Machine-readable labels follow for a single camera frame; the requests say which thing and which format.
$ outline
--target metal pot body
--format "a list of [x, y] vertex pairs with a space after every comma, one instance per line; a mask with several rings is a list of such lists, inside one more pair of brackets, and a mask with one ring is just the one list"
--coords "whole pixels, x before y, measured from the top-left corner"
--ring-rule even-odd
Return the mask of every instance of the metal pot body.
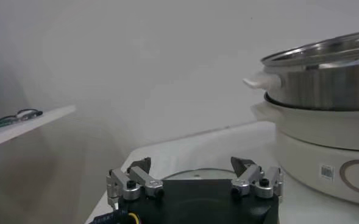
[[271, 101], [308, 110], [359, 111], [359, 65], [290, 72], [266, 68], [280, 78], [267, 89]]
[[308, 44], [261, 60], [264, 72], [244, 79], [270, 101], [307, 110], [359, 111], [359, 33]]

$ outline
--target white table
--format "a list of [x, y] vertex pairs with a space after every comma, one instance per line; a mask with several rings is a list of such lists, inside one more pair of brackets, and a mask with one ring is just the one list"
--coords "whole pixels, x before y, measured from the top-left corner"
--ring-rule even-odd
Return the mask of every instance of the white table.
[[[230, 169], [230, 157], [249, 158], [265, 169], [278, 166], [273, 157], [274, 126], [256, 122], [205, 135], [165, 142], [134, 150], [122, 166], [151, 157], [150, 174], [163, 178], [172, 173], [202, 167]], [[86, 223], [93, 217], [111, 211], [104, 194]], [[285, 175], [280, 222], [284, 223], [359, 223], [359, 205], [330, 197]]]

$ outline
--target cable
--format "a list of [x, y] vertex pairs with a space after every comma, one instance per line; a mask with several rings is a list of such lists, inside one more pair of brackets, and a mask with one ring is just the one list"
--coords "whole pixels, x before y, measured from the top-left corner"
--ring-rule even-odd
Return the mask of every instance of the cable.
[[138, 215], [136, 215], [136, 214], [134, 214], [132, 212], [128, 213], [128, 215], [135, 219], [136, 224], [141, 224], [140, 223], [140, 218], [138, 217]]
[[4, 119], [7, 119], [7, 118], [16, 118], [15, 115], [9, 115], [9, 116], [6, 116], [6, 117], [2, 117], [0, 118], [0, 121], [4, 120]]

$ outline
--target pot handle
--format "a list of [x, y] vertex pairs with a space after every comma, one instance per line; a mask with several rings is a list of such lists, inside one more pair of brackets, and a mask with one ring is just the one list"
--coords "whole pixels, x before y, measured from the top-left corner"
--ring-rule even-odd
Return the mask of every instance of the pot handle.
[[278, 123], [282, 118], [281, 111], [275, 109], [266, 102], [251, 106], [251, 111], [258, 121], [270, 121], [273, 123]]
[[278, 75], [258, 72], [255, 76], [243, 79], [243, 83], [252, 89], [270, 90], [282, 86], [281, 79]]

